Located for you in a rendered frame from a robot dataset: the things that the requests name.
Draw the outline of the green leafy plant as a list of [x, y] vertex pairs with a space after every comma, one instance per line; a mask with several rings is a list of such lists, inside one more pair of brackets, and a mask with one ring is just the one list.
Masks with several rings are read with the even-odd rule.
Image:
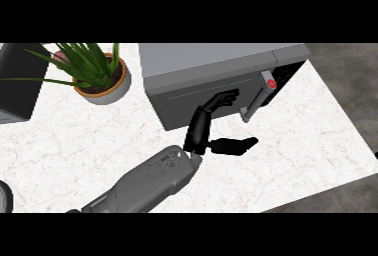
[[109, 88], [112, 85], [111, 76], [118, 68], [119, 44], [112, 44], [112, 60], [108, 60], [105, 53], [96, 43], [57, 43], [59, 50], [65, 53], [69, 60], [60, 63], [34, 50], [25, 49], [25, 52], [56, 65], [65, 73], [80, 80], [80, 82], [66, 82], [44, 78], [9, 78], [9, 81], [41, 81], [69, 85], [80, 88], [99, 86]]

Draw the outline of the dark grey microwave door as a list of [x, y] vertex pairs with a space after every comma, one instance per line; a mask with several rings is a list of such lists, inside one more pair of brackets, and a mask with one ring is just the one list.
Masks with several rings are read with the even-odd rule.
[[186, 127], [198, 106], [204, 105], [217, 93], [233, 89], [239, 90], [233, 105], [220, 107], [211, 118], [238, 113], [252, 103], [263, 85], [261, 72], [255, 71], [186, 88], [173, 88], [167, 91], [145, 90], [164, 130]]

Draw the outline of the grey microwave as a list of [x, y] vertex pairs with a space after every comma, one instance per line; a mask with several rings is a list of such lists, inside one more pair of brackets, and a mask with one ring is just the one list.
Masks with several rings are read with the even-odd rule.
[[142, 43], [145, 90], [167, 91], [260, 71], [264, 85], [238, 113], [249, 120], [292, 78], [310, 51], [303, 43]]

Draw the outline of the white and orange plant pot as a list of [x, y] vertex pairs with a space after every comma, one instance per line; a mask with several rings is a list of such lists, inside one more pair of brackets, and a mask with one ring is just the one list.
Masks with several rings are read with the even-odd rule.
[[115, 85], [105, 91], [97, 94], [88, 94], [81, 91], [80, 87], [75, 87], [74, 90], [81, 95], [81, 97], [94, 105], [108, 105], [115, 103], [122, 96], [125, 95], [130, 85], [131, 85], [131, 74], [125, 65], [122, 58], [118, 58], [118, 67], [121, 68], [121, 77]]

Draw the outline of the grey round object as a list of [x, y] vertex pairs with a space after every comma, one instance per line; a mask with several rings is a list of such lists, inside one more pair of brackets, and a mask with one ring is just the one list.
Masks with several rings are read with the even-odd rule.
[[0, 213], [13, 211], [13, 193], [9, 185], [0, 180]]

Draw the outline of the black and grey appliance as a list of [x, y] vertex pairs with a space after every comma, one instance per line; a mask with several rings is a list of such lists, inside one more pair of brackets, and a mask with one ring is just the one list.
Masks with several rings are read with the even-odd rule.
[[49, 62], [29, 51], [50, 56], [41, 43], [4, 43], [0, 49], [0, 124], [31, 119]]

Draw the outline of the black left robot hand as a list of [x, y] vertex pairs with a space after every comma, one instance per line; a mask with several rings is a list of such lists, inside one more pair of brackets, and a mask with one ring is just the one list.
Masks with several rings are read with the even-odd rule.
[[211, 128], [211, 115], [223, 106], [232, 106], [239, 90], [227, 90], [217, 93], [204, 105], [199, 105], [187, 128], [183, 150], [192, 154], [204, 155], [205, 149], [209, 148], [214, 154], [240, 156], [246, 153], [251, 147], [258, 143], [255, 137], [243, 140], [218, 138], [208, 140]]

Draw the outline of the small pink object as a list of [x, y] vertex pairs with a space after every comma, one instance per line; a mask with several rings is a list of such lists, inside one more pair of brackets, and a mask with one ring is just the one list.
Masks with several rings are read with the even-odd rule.
[[69, 60], [65, 56], [65, 53], [62, 51], [57, 51], [54, 54], [53, 54], [53, 59], [60, 62], [60, 63], [68, 63]]

